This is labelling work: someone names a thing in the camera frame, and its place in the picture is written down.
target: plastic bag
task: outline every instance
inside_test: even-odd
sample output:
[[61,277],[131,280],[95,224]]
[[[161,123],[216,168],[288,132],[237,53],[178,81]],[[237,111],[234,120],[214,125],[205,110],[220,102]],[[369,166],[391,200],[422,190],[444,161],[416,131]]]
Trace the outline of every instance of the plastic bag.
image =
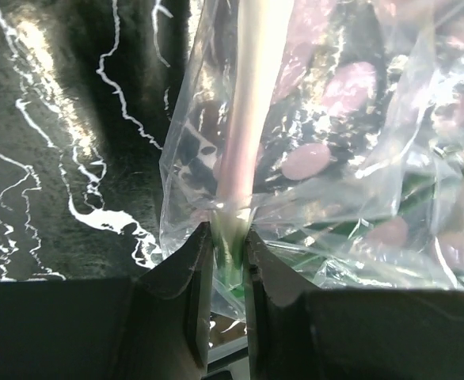
[[[237,14],[204,3],[160,161],[166,256],[227,206]],[[463,25],[464,0],[295,0],[248,205],[317,285],[464,290]]]

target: ziplock bag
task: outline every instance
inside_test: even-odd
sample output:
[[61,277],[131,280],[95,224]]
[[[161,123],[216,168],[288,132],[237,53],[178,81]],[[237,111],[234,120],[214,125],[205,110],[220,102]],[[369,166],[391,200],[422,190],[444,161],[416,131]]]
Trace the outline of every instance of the ziplock bag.
[[[420,1],[404,3],[386,20],[379,0],[294,1],[247,218],[293,268],[320,263],[311,275],[322,286],[337,286],[321,268],[340,260],[348,266],[333,269],[341,285],[365,278],[462,288],[435,260],[432,242],[459,197],[463,153],[441,154],[449,142],[430,120],[453,72],[442,69],[451,53],[440,46],[441,31],[464,10],[435,0],[410,18],[407,4]],[[237,96],[237,45],[238,2],[205,2],[160,161],[166,256],[229,206],[216,191]],[[403,244],[374,239],[391,231]],[[374,268],[350,269],[365,263]],[[240,316],[240,291],[220,278],[215,285]]]

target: clear plastic bag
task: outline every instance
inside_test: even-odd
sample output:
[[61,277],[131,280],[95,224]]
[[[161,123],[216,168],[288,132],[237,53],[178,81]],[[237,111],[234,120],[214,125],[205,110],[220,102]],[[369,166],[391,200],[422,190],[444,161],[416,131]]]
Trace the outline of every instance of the clear plastic bag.
[[[295,0],[245,218],[317,285],[464,291],[463,25],[464,0]],[[160,161],[166,256],[237,206],[217,196],[237,45],[238,0],[205,2]]]

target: transparent plastic bag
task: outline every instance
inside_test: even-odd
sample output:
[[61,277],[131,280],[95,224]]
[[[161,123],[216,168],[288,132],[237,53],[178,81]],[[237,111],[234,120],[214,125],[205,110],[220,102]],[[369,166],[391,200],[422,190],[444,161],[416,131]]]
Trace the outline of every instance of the transparent plastic bag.
[[[160,161],[164,254],[230,209],[319,286],[464,290],[463,25],[464,0],[295,0],[242,215],[217,196],[238,1],[205,2]],[[221,281],[214,310],[243,318]]]

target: black marble surface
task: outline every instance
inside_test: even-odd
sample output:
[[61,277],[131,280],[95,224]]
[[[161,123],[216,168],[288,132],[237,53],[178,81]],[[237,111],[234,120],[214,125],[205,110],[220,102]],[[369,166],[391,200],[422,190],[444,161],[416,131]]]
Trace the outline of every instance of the black marble surface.
[[196,6],[0,0],[0,280],[160,261],[158,159]]

